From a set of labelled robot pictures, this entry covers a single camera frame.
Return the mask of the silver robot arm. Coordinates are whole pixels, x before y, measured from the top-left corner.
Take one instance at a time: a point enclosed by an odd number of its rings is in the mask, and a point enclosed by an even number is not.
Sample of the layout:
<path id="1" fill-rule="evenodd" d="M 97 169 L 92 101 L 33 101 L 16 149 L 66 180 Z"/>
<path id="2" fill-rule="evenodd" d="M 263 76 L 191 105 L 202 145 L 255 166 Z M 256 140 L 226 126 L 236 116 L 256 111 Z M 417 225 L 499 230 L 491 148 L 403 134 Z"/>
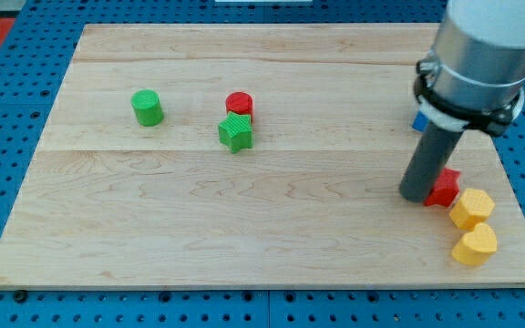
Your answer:
<path id="1" fill-rule="evenodd" d="M 525 100 L 525 0 L 449 0 L 417 73 L 415 96 L 432 124 L 502 135 Z"/>

